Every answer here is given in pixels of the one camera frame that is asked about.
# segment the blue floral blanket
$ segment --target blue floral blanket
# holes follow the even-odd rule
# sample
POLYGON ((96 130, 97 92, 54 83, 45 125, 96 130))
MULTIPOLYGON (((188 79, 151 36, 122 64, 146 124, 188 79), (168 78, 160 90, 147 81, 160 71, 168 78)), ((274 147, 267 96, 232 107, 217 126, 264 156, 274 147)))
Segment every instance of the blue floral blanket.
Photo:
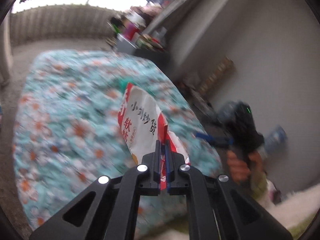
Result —
MULTIPOLYGON (((127 82, 148 91, 183 142, 191 164, 216 176, 216 150, 194 137, 203 127, 172 82, 149 60, 102 51, 57 50, 33 63, 14 127, 19 199, 32 229, 101 175, 134 166, 117 122, 127 82)), ((142 197, 136 232, 186 212, 183 196, 142 197)))

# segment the red and white bag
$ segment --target red and white bag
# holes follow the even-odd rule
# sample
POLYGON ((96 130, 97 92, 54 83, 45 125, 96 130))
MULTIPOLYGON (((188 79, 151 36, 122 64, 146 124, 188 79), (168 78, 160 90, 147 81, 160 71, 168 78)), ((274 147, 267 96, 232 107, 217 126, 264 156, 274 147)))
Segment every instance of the red and white bag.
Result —
MULTIPOLYGON (((118 123, 124 140, 137 165, 145 154, 154 152, 156 141, 170 140, 171 150, 182 154, 189 163, 188 153, 174 132, 168 131, 168 122, 155 99, 145 90, 128 83, 124 92, 118 123)), ((165 161, 161 163, 161 189, 166 188, 165 161)))

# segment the orange flower pattern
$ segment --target orange flower pattern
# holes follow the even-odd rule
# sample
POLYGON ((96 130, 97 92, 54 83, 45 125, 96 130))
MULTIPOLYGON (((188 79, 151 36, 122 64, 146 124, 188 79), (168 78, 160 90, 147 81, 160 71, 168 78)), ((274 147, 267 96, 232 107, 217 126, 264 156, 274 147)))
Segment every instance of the orange flower pattern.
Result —
MULTIPOLYGON (((57 50, 40 54, 27 77, 14 126, 19 199, 36 229, 101 175, 123 175, 135 165, 119 129, 124 88, 150 92, 191 163, 217 175, 216 151, 193 136, 204 131, 172 82, 151 62, 121 53, 57 50)), ((185 213, 183 196, 143 196, 137 232, 185 213)))

